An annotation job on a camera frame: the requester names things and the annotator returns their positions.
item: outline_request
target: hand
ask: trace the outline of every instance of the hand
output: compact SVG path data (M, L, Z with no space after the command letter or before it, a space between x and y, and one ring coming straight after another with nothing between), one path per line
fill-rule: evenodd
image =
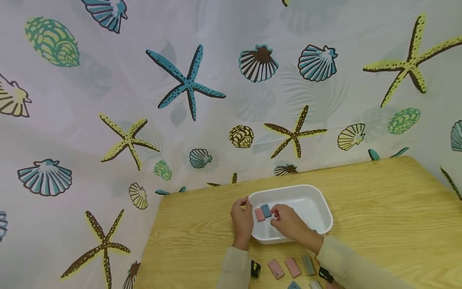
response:
M271 209L276 219L271 219L271 226L284 236L302 244L316 255L321 249L324 238L311 230L291 207L277 204Z
M233 247L240 250L247 250L250 236L254 229L254 218L252 216L252 204L249 197L244 197L234 202L231 207L231 219L234 228Z

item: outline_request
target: beige sleeve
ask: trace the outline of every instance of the beige sleeve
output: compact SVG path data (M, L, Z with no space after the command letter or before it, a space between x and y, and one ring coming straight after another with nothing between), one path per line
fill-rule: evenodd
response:
M347 289L409 289L411 286L366 261L334 237L324 238L319 263Z
M234 247L226 250L217 289L247 289L250 283L249 252Z

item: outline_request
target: left hand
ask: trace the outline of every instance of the left hand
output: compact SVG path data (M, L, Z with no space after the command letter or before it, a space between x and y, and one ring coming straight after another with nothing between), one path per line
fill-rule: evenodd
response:
M254 229L252 204L249 202L249 197L235 201L231 207L230 215L234 228L234 242L232 246L245 251L249 246L250 236Z

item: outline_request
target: white plastic container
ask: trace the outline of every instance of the white plastic container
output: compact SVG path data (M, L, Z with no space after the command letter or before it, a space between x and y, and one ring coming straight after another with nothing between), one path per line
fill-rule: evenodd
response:
M305 224L319 234L327 234L332 229L334 218L321 191L309 184L299 184L289 187L258 191L249 196L253 209L268 204L271 209L275 204L286 204L292 207ZM277 244L293 242L276 228L271 226L271 218L259 222L254 217L252 236L262 244Z

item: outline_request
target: wooden table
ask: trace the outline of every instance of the wooden table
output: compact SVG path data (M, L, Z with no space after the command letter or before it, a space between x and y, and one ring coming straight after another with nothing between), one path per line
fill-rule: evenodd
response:
M215 288L233 240L232 203L255 191L294 184L321 190L334 216L329 235L359 255L419 289L462 288L462 203L417 161L399 157L167 196L135 289ZM306 250L295 243L262 245L252 239L249 252L262 266L250 288L266 289L287 288L292 277L284 260L293 256L303 269L300 256ZM286 272L278 281L267 266L272 258ZM302 275L295 281L309 288L312 278L319 277Z

